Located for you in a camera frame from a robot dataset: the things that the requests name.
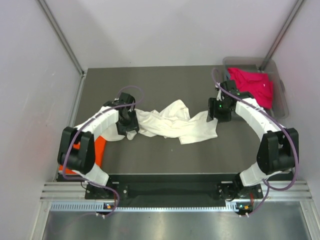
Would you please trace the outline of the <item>white t shirt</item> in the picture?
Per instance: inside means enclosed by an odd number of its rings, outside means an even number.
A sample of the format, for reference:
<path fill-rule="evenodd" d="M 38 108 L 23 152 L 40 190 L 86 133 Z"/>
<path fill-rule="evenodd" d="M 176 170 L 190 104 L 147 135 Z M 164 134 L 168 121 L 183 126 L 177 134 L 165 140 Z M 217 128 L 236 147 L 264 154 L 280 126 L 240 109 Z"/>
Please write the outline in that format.
<path fill-rule="evenodd" d="M 178 138 L 180 144 L 193 144 L 218 137 L 218 120 L 207 122 L 208 113 L 201 111 L 190 117 L 189 108 L 176 100 L 162 111 L 136 109 L 138 133 L 146 137 Z"/>

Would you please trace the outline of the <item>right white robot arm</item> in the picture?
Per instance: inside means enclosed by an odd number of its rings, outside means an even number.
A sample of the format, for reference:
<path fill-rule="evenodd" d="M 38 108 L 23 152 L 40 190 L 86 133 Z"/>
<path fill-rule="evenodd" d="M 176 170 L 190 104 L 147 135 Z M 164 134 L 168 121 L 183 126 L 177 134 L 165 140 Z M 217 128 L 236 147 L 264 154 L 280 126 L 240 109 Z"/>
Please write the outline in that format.
<path fill-rule="evenodd" d="M 208 100 L 207 121 L 229 122 L 232 114 L 241 117 L 260 140 L 256 161 L 238 173 L 233 181 L 233 192 L 245 198 L 269 177 L 295 168 L 299 164 L 299 134 L 273 119 L 249 92 L 240 92 L 233 80 L 215 84 L 217 97 Z"/>

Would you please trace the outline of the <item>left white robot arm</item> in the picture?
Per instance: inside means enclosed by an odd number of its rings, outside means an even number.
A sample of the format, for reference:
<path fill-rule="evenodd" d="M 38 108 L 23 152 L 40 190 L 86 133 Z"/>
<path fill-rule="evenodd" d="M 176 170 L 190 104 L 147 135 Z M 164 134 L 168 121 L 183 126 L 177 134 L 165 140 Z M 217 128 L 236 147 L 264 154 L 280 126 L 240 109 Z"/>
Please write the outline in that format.
<path fill-rule="evenodd" d="M 67 178 L 66 169 L 69 169 L 96 185 L 96 192 L 102 198 L 109 198 L 114 187 L 108 183 L 109 175 L 96 164 L 95 143 L 112 126 L 115 126 L 115 133 L 120 136 L 137 133 L 140 128 L 136 104 L 132 95 L 122 92 L 114 101 L 106 102 L 84 123 L 76 127 L 67 126 L 62 131 L 57 156 L 57 162 L 62 166 L 62 175 Z"/>

